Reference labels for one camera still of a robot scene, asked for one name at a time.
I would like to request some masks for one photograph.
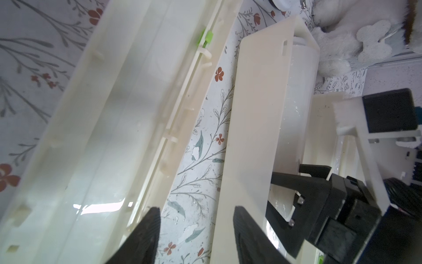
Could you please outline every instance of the metal screw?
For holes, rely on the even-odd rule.
[[[301,7],[302,9],[306,9],[306,8],[307,8],[307,6],[306,6],[306,1],[305,1],[305,0],[300,0],[300,7]]]
[[[370,144],[379,143],[379,139],[368,139]]]
[[[302,205],[304,203],[305,199],[303,199],[303,197],[299,197],[298,199],[298,204]]]

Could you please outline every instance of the white plastic panel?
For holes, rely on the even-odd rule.
[[[273,171],[297,174],[299,164],[303,163],[306,125],[318,61],[317,50],[294,43]],[[287,219],[294,196],[294,190],[271,184],[268,200]]]
[[[245,37],[241,42],[212,264],[239,262],[235,237],[227,235],[234,234],[235,206],[245,207],[265,230],[265,210],[290,77],[294,36],[304,38],[307,47],[316,51],[316,57],[312,56],[314,72],[305,75],[305,72],[298,72],[292,76],[309,78],[313,84],[319,47],[299,16],[291,16]]]
[[[1,222],[0,263],[103,263],[164,206],[240,3],[108,4]]]

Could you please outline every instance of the white plastic bracket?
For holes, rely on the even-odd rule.
[[[197,51],[198,51],[199,53],[204,54],[204,55],[205,55],[205,57],[206,57],[207,59],[211,59],[211,58],[212,58],[212,54],[211,54],[211,52],[210,52],[209,50],[207,50],[206,48],[201,48],[201,47],[199,47],[199,48],[197,49]]]

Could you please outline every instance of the floral wallpaper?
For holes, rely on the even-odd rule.
[[[0,217],[33,149],[103,14],[108,0],[3,0],[0,21]],[[242,38],[292,14],[309,28],[312,1],[302,10],[274,9],[268,0],[244,0],[195,129],[162,208],[156,263],[208,263]],[[362,94],[366,69],[319,78],[315,93]]]

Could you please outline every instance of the white stuffed animal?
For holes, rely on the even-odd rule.
[[[422,0],[315,0],[318,72],[333,77],[401,53],[422,54]]]

